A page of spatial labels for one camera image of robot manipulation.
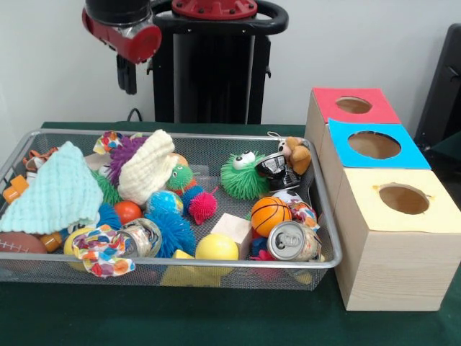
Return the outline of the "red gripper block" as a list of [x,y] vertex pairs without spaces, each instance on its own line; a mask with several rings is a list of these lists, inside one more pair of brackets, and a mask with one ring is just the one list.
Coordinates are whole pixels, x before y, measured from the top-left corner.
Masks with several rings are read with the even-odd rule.
[[151,19],[137,23],[132,27],[109,26],[92,19],[85,9],[82,11],[82,22],[91,35],[118,53],[117,81],[119,88],[125,89],[127,87],[126,92],[128,94],[136,94],[135,64],[146,62],[157,53],[162,40],[159,27],[154,25]]

